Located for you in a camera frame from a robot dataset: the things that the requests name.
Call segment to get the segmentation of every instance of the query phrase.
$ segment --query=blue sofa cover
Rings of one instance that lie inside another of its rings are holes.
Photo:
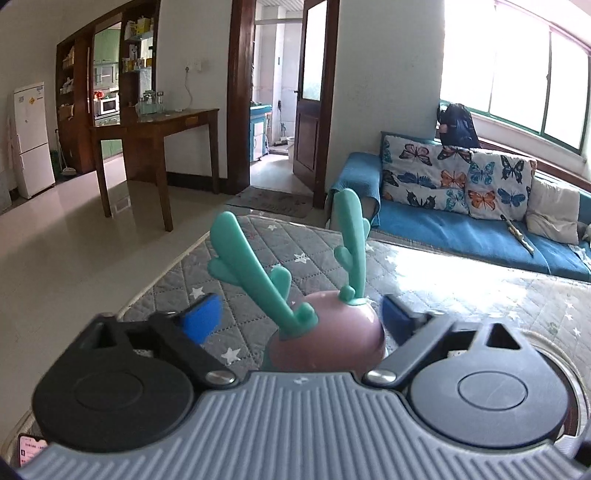
[[[382,162],[377,155],[353,153],[333,189],[341,190],[347,186],[360,197],[371,192],[370,196],[375,198],[375,192],[381,186],[381,171]],[[591,207],[591,196],[581,193],[581,197],[579,218],[591,222],[588,219],[591,212],[586,208]],[[567,245],[529,233],[523,223],[516,222],[515,226],[534,247],[533,257],[500,220],[475,219],[469,215],[421,209],[384,199],[378,199],[375,217],[370,220],[373,226],[391,235],[451,253],[506,267],[591,281],[591,272]],[[589,253],[589,244],[586,244],[586,251]]]

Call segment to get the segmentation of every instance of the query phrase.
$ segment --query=metal screw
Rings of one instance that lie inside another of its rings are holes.
[[[205,380],[212,385],[224,387],[233,384],[236,381],[236,375],[228,370],[214,370],[205,375]]]
[[[390,370],[371,370],[365,374],[365,383],[374,387],[388,387],[396,381],[396,374]]]

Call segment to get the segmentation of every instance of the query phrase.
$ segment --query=toy antler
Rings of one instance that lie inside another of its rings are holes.
[[[209,274],[241,287],[283,335],[298,337],[318,324],[316,312],[309,303],[301,304],[296,312],[287,305],[291,273],[284,267],[275,267],[270,275],[265,273],[233,213],[223,212],[217,217],[210,238],[219,257],[209,262]]]
[[[365,240],[371,226],[363,218],[361,201],[351,189],[335,195],[335,213],[345,245],[335,249],[335,258],[349,274],[349,285],[341,288],[339,298],[345,303],[354,303],[365,294]]]

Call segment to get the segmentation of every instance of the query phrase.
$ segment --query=door frame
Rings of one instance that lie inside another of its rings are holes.
[[[323,208],[326,198],[330,124],[335,89],[336,46],[339,30],[340,0],[328,0],[326,50],[320,105],[316,178],[313,204]],[[228,55],[228,193],[237,194],[251,183],[250,175],[250,106],[252,64],[254,57],[256,0],[233,0]]]

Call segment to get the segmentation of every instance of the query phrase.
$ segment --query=butterfly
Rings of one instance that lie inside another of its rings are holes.
[[[490,185],[492,183],[492,174],[495,172],[495,162],[487,163],[484,166],[484,170],[481,170],[478,164],[472,162],[470,163],[470,168],[468,169],[468,175],[470,175],[470,180],[472,183],[479,183],[482,180],[484,185]]]
[[[388,140],[384,140],[384,153],[382,155],[382,159],[386,163],[392,163],[392,154],[390,153],[390,142]]]
[[[420,185],[421,187],[427,187],[428,189],[437,188],[437,186],[426,175],[419,176],[418,173],[415,175],[414,173],[406,172],[404,175],[396,176],[402,183],[416,183],[417,185]]]
[[[408,196],[408,204],[412,205],[413,207],[421,207],[433,210],[435,208],[435,197],[427,197],[427,200],[421,200],[419,203],[417,196],[413,192],[409,192],[407,190]]]
[[[499,189],[497,190],[499,196],[501,197],[501,201],[505,205],[513,205],[515,208],[519,208],[521,202],[525,200],[525,195],[523,193],[509,193],[506,190]]]
[[[525,161],[519,160],[515,166],[512,167],[511,163],[509,163],[509,159],[506,156],[501,155],[501,163],[503,164],[503,180],[507,180],[509,177],[515,177],[517,183],[521,183],[521,180],[523,180],[521,172],[523,172],[523,168],[525,167]]]
[[[398,182],[394,178],[394,174],[389,170],[384,170],[384,182],[394,185],[395,187],[399,186]]]
[[[427,147],[415,147],[412,143],[404,145],[404,151],[400,154],[400,158],[403,160],[418,158],[425,165],[433,165],[429,159],[429,149]]]
[[[490,208],[491,210],[496,209],[495,205],[495,192],[493,190],[481,195],[480,193],[476,193],[473,190],[468,190],[468,196],[472,201],[472,206],[475,208],[483,208],[486,210],[486,207]]]
[[[448,198],[447,198],[446,206],[445,206],[446,212],[452,212],[453,209],[458,204],[458,202],[466,210],[468,210],[468,205],[466,204],[466,195],[464,194],[463,190],[449,189],[447,191],[447,197]]]
[[[443,147],[443,150],[437,157],[438,160],[445,160],[446,158],[453,157],[455,155],[460,155],[465,162],[471,163],[472,162],[472,152],[470,150],[465,150],[464,148],[460,147]]]
[[[441,186],[445,188],[453,187],[456,185],[462,189],[466,186],[466,174],[461,172],[456,176],[456,172],[449,173],[447,170],[441,172]]]

